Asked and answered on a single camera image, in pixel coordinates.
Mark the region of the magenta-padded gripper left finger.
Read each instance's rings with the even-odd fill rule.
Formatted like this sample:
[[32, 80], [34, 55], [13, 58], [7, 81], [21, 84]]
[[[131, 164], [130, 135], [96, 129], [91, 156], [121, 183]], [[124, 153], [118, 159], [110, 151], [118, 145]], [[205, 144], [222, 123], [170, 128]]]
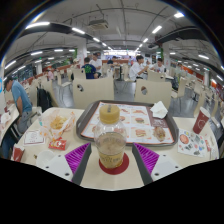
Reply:
[[63, 179], [80, 185], [91, 154], [91, 144], [87, 143], [66, 155], [54, 156], [43, 165], [43, 169]]

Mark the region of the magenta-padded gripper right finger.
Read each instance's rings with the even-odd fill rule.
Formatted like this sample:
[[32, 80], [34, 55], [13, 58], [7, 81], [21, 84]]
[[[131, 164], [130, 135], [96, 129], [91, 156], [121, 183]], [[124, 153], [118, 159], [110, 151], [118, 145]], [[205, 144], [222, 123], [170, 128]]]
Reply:
[[132, 144], [132, 153], [145, 185], [182, 169], [182, 167], [168, 155], [159, 155], [137, 143]]

